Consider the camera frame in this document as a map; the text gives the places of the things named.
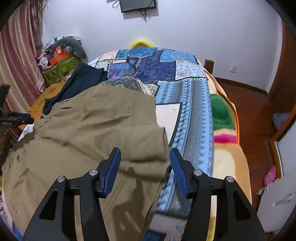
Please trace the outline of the khaki pants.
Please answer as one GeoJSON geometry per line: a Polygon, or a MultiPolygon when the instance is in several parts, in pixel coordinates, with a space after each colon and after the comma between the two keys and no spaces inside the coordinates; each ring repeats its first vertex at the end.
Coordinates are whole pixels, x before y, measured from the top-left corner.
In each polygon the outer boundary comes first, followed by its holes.
{"type": "Polygon", "coordinates": [[[102,214],[110,240],[138,240],[169,166],[167,135],[153,96],[104,85],[55,104],[8,155],[4,198],[20,233],[59,176],[82,176],[115,147],[121,162],[102,214]]]}

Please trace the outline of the orange box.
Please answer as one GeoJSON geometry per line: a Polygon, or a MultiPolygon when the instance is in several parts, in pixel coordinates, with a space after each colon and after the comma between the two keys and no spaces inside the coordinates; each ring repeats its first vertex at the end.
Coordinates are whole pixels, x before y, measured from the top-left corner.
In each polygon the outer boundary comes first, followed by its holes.
{"type": "Polygon", "coordinates": [[[51,65],[55,65],[56,63],[58,63],[59,61],[62,61],[63,59],[67,58],[69,56],[68,53],[61,53],[55,57],[53,57],[51,60],[50,60],[50,64],[51,65]]]}

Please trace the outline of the striped pink curtain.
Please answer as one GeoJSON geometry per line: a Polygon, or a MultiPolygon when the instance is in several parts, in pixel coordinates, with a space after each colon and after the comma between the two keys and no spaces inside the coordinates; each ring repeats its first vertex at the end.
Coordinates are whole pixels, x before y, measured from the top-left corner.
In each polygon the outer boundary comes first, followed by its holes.
{"type": "Polygon", "coordinates": [[[43,2],[24,1],[1,30],[1,83],[10,85],[12,111],[25,113],[45,88],[37,64],[43,44],[43,2]]]}

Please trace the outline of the wall mounted black monitor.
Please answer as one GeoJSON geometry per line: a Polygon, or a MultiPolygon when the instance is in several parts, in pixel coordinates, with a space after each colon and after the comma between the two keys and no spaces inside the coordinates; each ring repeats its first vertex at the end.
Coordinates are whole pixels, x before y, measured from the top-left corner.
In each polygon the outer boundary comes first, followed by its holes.
{"type": "Polygon", "coordinates": [[[122,13],[156,8],[155,0],[120,0],[119,4],[122,13]]]}

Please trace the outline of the green patterned bag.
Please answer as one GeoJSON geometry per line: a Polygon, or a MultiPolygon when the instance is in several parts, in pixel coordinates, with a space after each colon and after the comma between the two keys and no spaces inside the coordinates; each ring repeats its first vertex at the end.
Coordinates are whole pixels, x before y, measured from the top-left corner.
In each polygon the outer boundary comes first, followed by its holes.
{"type": "Polygon", "coordinates": [[[79,62],[80,59],[77,56],[71,55],[57,62],[55,65],[43,69],[42,74],[45,86],[49,87],[54,83],[60,82],[66,75],[76,68],[79,62]]]}

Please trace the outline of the white wall socket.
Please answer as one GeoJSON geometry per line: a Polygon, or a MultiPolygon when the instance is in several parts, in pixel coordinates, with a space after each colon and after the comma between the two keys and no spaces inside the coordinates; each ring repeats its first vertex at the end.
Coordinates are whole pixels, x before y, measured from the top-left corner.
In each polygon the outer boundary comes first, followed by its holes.
{"type": "Polygon", "coordinates": [[[231,73],[236,73],[236,70],[237,70],[237,67],[234,66],[234,65],[231,65],[230,72],[231,72],[231,73]]]}

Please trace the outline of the pink slipper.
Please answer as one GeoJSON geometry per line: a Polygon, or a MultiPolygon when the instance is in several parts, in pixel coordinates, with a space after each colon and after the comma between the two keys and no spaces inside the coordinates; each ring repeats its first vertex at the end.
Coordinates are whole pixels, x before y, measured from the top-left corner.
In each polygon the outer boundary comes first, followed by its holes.
{"type": "Polygon", "coordinates": [[[268,186],[276,180],[276,166],[272,166],[264,177],[264,185],[268,186]]]}

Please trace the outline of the grey plush toy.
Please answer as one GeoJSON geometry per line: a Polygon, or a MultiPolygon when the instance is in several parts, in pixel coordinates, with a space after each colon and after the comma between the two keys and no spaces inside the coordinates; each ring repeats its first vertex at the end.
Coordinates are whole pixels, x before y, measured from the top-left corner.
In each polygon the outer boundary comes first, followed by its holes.
{"type": "Polygon", "coordinates": [[[77,56],[82,63],[88,63],[88,57],[81,43],[74,37],[64,37],[50,46],[52,50],[65,47],[70,55],[77,56]]]}

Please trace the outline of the yellow pillow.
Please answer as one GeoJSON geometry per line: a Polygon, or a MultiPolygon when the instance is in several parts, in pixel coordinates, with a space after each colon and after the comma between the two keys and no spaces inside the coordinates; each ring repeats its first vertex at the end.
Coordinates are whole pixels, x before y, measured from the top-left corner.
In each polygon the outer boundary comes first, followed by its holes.
{"type": "Polygon", "coordinates": [[[136,49],[136,48],[152,48],[154,47],[154,45],[148,41],[147,39],[136,39],[135,41],[133,41],[130,46],[129,49],[136,49]]]}

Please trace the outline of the wooden bed post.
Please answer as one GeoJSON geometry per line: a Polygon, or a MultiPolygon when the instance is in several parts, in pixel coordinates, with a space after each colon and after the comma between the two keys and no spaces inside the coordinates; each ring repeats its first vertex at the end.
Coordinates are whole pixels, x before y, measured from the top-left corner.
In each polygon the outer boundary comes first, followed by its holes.
{"type": "Polygon", "coordinates": [[[213,60],[205,59],[205,62],[204,62],[204,68],[205,68],[210,74],[213,74],[213,70],[214,70],[214,61],[213,61],[213,60]]]}

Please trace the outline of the yellow green plush blanket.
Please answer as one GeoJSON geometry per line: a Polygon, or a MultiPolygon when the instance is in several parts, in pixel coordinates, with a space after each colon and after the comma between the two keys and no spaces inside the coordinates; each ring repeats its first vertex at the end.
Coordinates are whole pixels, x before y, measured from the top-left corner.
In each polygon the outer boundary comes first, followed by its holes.
{"type": "Polygon", "coordinates": [[[240,146],[239,121],[235,105],[228,99],[216,79],[204,70],[210,93],[214,162],[212,176],[224,179],[232,176],[239,184],[249,201],[252,200],[249,167],[240,146]]]}

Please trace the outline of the white cabinet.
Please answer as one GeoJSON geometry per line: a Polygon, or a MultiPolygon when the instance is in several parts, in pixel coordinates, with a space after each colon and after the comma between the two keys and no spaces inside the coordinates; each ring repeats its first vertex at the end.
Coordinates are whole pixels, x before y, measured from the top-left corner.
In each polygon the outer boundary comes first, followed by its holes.
{"type": "Polygon", "coordinates": [[[279,231],[295,207],[295,169],[265,187],[257,216],[265,232],[279,231]]]}

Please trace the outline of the dark navy folded garment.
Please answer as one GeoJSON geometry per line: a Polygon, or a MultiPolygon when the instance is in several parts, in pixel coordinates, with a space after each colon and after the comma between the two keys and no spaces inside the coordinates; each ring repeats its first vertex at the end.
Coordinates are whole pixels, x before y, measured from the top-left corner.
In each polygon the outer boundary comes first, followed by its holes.
{"type": "Polygon", "coordinates": [[[57,102],[73,98],[106,80],[107,71],[104,68],[97,69],[85,63],[79,63],[60,92],[55,97],[45,100],[43,114],[49,114],[57,102]]]}

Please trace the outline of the blue patchwork bedspread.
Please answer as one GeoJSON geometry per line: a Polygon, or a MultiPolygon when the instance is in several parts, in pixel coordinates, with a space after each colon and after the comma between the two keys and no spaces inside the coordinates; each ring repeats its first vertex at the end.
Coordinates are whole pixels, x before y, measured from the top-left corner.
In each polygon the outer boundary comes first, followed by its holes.
{"type": "MultiPolygon", "coordinates": [[[[213,173],[213,120],[208,79],[194,55],[161,48],[105,53],[90,62],[107,71],[106,85],[152,95],[169,147],[213,173]]],[[[111,240],[180,240],[192,202],[177,189],[168,163],[123,160],[112,208],[111,240]]]]}

